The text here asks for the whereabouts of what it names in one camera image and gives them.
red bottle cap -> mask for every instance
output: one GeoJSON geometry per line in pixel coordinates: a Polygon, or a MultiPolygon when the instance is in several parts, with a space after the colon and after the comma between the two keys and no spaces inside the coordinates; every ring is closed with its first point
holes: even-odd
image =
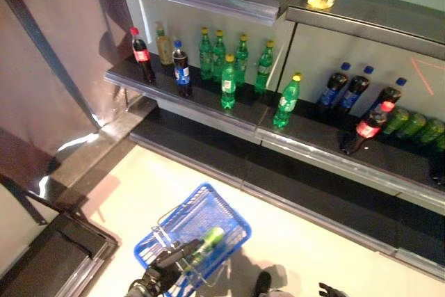
{"type": "Polygon", "coordinates": [[[136,27],[131,27],[130,28],[130,34],[132,34],[132,35],[139,35],[139,29],[137,29],[136,27]]]}
{"type": "Polygon", "coordinates": [[[388,113],[389,111],[392,111],[394,109],[395,104],[393,102],[390,101],[385,101],[382,103],[382,110],[385,113],[388,113]]]}

floor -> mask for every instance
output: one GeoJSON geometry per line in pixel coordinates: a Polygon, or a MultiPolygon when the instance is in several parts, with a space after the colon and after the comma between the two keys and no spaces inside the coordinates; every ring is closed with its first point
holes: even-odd
{"type": "Polygon", "coordinates": [[[214,288],[201,296],[250,296],[261,269],[273,288],[315,297],[324,282],[350,297],[442,297],[445,284],[200,172],[136,146],[89,194],[83,210],[120,240],[114,259],[88,297],[124,296],[144,272],[134,246],[159,217],[202,182],[210,182],[252,227],[214,288]]]}

soda bottle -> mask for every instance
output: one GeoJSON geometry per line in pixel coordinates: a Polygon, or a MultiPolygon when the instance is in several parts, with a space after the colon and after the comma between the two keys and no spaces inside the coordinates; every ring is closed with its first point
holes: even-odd
{"type": "Polygon", "coordinates": [[[172,63],[172,43],[168,36],[165,36],[162,23],[156,25],[156,46],[158,47],[159,58],[162,65],[172,63]]]}
{"type": "Polygon", "coordinates": [[[262,94],[266,90],[267,79],[273,62],[273,41],[266,43],[266,48],[259,59],[257,81],[255,82],[255,92],[262,94]]]}
{"type": "Polygon", "coordinates": [[[347,136],[340,149],[347,155],[360,150],[367,139],[374,137],[380,131],[387,120],[387,113],[393,108],[394,104],[392,102],[383,102],[382,112],[372,111],[368,118],[361,120],[355,128],[355,134],[347,136]]]}
{"type": "Polygon", "coordinates": [[[200,62],[201,62],[201,78],[204,80],[211,79],[211,43],[209,39],[209,30],[207,27],[201,28],[201,44],[200,44],[200,62]]]}
{"type": "Polygon", "coordinates": [[[416,134],[417,142],[422,145],[428,144],[442,135],[445,131],[444,123],[437,118],[430,119],[426,125],[416,134]]]}
{"type": "Polygon", "coordinates": [[[189,97],[192,95],[192,83],[190,81],[190,74],[188,73],[188,57],[187,54],[181,50],[181,41],[176,40],[174,45],[173,63],[175,64],[175,77],[179,95],[189,97]]]}
{"type": "MultiPolygon", "coordinates": [[[[341,64],[341,69],[343,71],[348,71],[349,68],[349,63],[345,62],[341,64]]],[[[317,102],[317,110],[319,113],[324,113],[331,107],[335,98],[347,82],[348,77],[341,72],[335,72],[333,75],[331,75],[329,81],[327,82],[325,91],[320,96],[320,99],[318,99],[317,102]]]]}
{"type": "Polygon", "coordinates": [[[418,130],[423,128],[426,123],[426,118],[422,114],[412,113],[408,121],[403,123],[402,127],[397,131],[396,136],[399,138],[406,138],[414,135],[418,130]]]}
{"type": "Polygon", "coordinates": [[[394,131],[399,129],[403,123],[408,121],[408,118],[410,118],[410,113],[408,113],[408,111],[403,108],[396,107],[391,114],[389,114],[388,122],[386,122],[382,132],[385,135],[392,134],[394,131]]]}
{"type": "Polygon", "coordinates": [[[283,90],[277,111],[273,117],[273,125],[276,127],[282,128],[289,123],[291,112],[295,108],[298,95],[300,94],[301,78],[301,73],[296,72],[292,77],[292,81],[283,90]]]}
{"type": "Polygon", "coordinates": [[[136,27],[130,28],[130,34],[133,37],[132,46],[134,58],[136,58],[140,68],[142,69],[144,79],[149,83],[152,83],[154,82],[155,75],[152,69],[152,63],[150,61],[150,54],[148,53],[147,46],[145,45],[145,42],[139,38],[139,29],[136,27]]]}
{"type": "Polygon", "coordinates": [[[236,90],[234,55],[226,55],[225,61],[226,64],[222,71],[221,78],[221,105],[224,109],[232,109],[235,105],[236,90]]]}
{"type": "MultiPolygon", "coordinates": [[[[363,70],[366,74],[371,74],[373,71],[374,68],[372,66],[366,66],[363,70]]],[[[363,76],[355,76],[353,80],[351,80],[348,89],[339,102],[338,112],[343,115],[349,113],[350,109],[368,86],[369,80],[367,78],[363,76]]]]}
{"type": "Polygon", "coordinates": [[[213,47],[212,77],[216,82],[221,81],[221,74],[225,63],[225,45],[223,42],[223,31],[216,31],[216,44],[213,47]]]}
{"type": "MultiPolygon", "coordinates": [[[[402,88],[406,84],[405,78],[399,78],[396,80],[396,85],[399,88],[402,88]]],[[[378,108],[378,106],[383,103],[383,101],[390,101],[393,103],[396,103],[402,96],[402,92],[399,91],[397,88],[394,87],[385,87],[380,91],[380,94],[378,95],[378,98],[375,99],[374,103],[369,107],[368,111],[364,114],[367,115],[374,109],[378,108]]]]}
{"type": "Polygon", "coordinates": [[[244,85],[245,82],[245,69],[248,65],[249,56],[247,40],[246,34],[240,36],[239,46],[235,53],[235,81],[238,86],[244,85]]]}

green soda bottle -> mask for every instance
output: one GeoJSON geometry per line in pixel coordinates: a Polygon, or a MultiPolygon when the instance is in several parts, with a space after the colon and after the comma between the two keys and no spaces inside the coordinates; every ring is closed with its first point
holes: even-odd
{"type": "Polygon", "coordinates": [[[266,48],[259,59],[257,82],[255,83],[255,92],[263,94],[266,90],[267,79],[273,62],[273,41],[266,43],[266,48]]]}
{"type": "Polygon", "coordinates": [[[298,95],[300,94],[301,78],[301,73],[296,72],[292,77],[292,81],[284,89],[278,104],[277,112],[273,117],[273,125],[276,127],[282,128],[289,123],[291,112],[295,108],[298,95]]]}
{"type": "Polygon", "coordinates": [[[408,113],[407,110],[396,107],[389,115],[388,115],[388,122],[386,123],[383,133],[385,135],[390,135],[393,132],[395,132],[397,129],[402,127],[402,125],[408,121],[408,118],[410,118],[410,113],[408,113]]]}
{"type": "Polygon", "coordinates": [[[213,47],[213,68],[212,77],[217,83],[221,81],[221,74],[223,73],[225,46],[223,42],[223,31],[216,31],[216,44],[213,47]]]}
{"type": "Polygon", "coordinates": [[[232,109],[235,105],[236,90],[234,55],[226,55],[225,61],[221,77],[221,105],[224,109],[232,109]]]}
{"type": "Polygon", "coordinates": [[[204,80],[211,79],[211,43],[209,39],[209,30],[207,27],[201,28],[201,44],[200,44],[200,61],[201,61],[201,78],[204,80]]]}
{"type": "Polygon", "coordinates": [[[428,144],[442,135],[445,131],[444,123],[437,118],[430,119],[416,134],[416,140],[422,145],[428,144]]]}
{"type": "Polygon", "coordinates": [[[243,34],[239,38],[239,46],[235,53],[235,81],[242,86],[245,82],[245,69],[248,66],[249,51],[247,47],[248,37],[243,34]]]}
{"type": "Polygon", "coordinates": [[[397,131],[396,136],[399,138],[406,138],[414,135],[426,123],[426,118],[422,114],[413,113],[410,115],[408,121],[403,123],[402,127],[397,131]]]}

red label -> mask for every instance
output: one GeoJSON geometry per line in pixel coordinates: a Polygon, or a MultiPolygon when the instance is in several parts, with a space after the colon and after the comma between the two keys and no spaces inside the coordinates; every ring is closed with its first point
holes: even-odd
{"type": "Polygon", "coordinates": [[[357,130],[357,133],[361,136],[361,137],[365,137],[365,138],[371,138],[374,137],[376,133],[378,133],[378,131],[380,130],[380,128],[373,128],[370,127],[366,124],[365,121],[361,121],[359,123],[359,125],[357,125],[357,128],[355,128],[355,130],[357,130]]]}
{"type": "Polygon", "coordinates": [[[134,58],[136,58],[138,62],[146,62],[150,60],[150,54],[148,50],[134,51],[134,58]]]}

